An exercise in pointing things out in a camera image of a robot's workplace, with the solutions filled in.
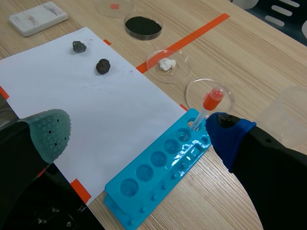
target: glass petri dish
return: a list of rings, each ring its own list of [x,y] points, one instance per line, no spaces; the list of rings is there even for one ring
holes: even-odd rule
[[[210,78],[195,79],[187,86],[186,101],[189,107],[200,111],[204,102],[204,97],[215,87],[223,90],[224,97],[219,105],[214,110],[210,111],[206,117],[215,112],[231,113],[235,103],[232,93],[227,87]]]
[[[138,20],[138,21],[134,22],[132,25],[127,23],[128,20],[130,20],[132,18],[136,18],[136,17],[138,17],[138,18],[142,17],[142,18],[150,19],[150,20],[156,22],[156,24],[155,24],[155,26],[148,27],[148,24],[145,23],[144,20]],[[126,32],[130,36],[132,36],[136,39],[139,39],[139,40],[155,39],[161,34],[162,29],[163,29],[163,23],[162,23],[161,19],[159,19],[156,16],[144,13],[144,12],[133,12],[133,13],[128,14],[125,17],[124,24],[125,24]]]
[[[100,13],[111,18],[125,17],[134,8],[133,0],[95,0]]]
[[[168,58],[176,61],[173,70],[164,71],[160,69],[159,61]],[[182,51],[178,50],[159,50],[150,54],[146,61],[146,67],[149,73],[154,73],[154,77],[159,81],[169,84],[176,84],[184,81],[191,73],[189,57]]]

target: gray rock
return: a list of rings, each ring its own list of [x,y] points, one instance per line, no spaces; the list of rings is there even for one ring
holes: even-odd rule
[[[73,51],[79,54],[86,50],[86,45],[80,41],[74,41],[72,43],[72,48],[73,48]]]

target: orange tape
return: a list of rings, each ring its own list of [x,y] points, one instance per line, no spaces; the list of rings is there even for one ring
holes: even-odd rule
[[[185,111],[188,110],[183,104],[180,104],[180,107],[183,108]]]
[[[104,42],[109,46],[109,45],[111,45],[111,43],[108,41],[108,40],[104,40]]]
[[[78,181],[78,179],[75,179],[73,182],[71,182],[71,186],[73,189],[77,192],[79,197],[82,199],[82,201],[86,204],[88,200],[92,197],[88,191],[83,187],[83,185]]]
[[[177,41],[173,45],[171,45],[169,48],[166,48],[166,50],[171,50],[172,52],[160,52],[157,55],[153,56],[150,60],[150,66],[149,69],[153,66],[155,66],[158,63],[158,60],[161,60],[163,58],[167,58],[173,53],[175,53],[177,50],[182,49],[192,41],[194,41],[196,38],[199,38],[202,36],[204,33],[208,32],[209,30],[213,29],[216,27],[218,24],[222,23],[225,21],[227,18],[230,16],[226,13],[223,13],[222,15],[218,16],[217,18],[213,19],[211,22],[205,24],[203,27],[199,28],[198,30],[192,32],[188,36],[182,38],[181,40]],[[145,73],[147,71],[147,64],[146,62],[140,64],[136,68],[139,72]]]
[[[111,4],[110,8],[114,9],[114,10],[118,10],[119,9],[119,4]]]
[[[10,96],[5,92],[5,90],[0,86],[0,94],[7,100]]]

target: blue test tube rack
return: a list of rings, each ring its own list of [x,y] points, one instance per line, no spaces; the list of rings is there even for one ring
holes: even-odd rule
[[[198,112],[188,110],[106,184],[105,204],[127,230],[136,229],[207,151],[204,121],[189,129]]]

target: rock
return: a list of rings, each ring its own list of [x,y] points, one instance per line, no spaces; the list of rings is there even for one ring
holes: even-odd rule
[[[96,70],[98,71],[98,73],[100,74],[105,74],[109,72],[111,65],[109,60],[107,59],[101,59],[97,65],[96,65]]]
[[[73,48],[73,51],[79,54],[86,50],[86,45],[80,41],[74,41],[72,43],[72,48]]]

